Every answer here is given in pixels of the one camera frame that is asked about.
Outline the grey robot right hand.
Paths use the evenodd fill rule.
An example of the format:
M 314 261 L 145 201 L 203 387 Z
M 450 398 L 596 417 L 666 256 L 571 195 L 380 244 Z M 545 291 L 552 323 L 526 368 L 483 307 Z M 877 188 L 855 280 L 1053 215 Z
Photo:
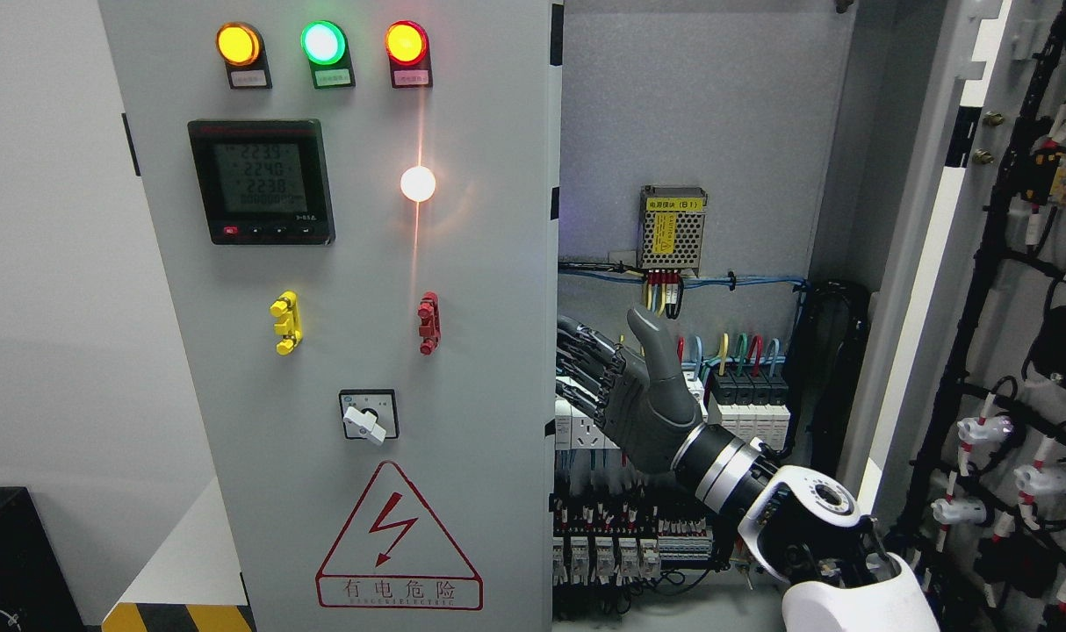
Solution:
M 687 436 L 702 423 L 665 321 L 644 308 L 628 311 L 643 354 L 623 347 L 581 321 L 558 315 L 558 395 L 589 417 L 637 471 L 671 471 Z

